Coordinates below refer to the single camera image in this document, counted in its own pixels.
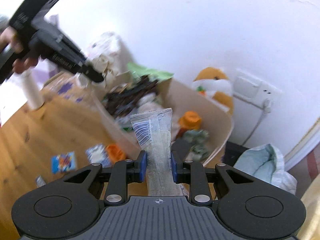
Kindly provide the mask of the person left hand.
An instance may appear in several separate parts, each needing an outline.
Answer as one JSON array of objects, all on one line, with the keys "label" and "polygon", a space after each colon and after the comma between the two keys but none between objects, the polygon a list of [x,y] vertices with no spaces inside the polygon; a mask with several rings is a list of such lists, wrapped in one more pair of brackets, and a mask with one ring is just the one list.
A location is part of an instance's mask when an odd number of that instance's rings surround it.
[{"label": "person left hand", "polygon": [[[7,27],[3,33],[1,33],[1,51],[7,45],[11,45],[15,53],[21,53],[23,46],[18,39],[16,31],[12,27]],[[39,62],[38,57],[28,57],[26,59],[17,59],[13,64],[13,71],[17,74],[22,74],[25,70],[31,67],[35,67]]]}]

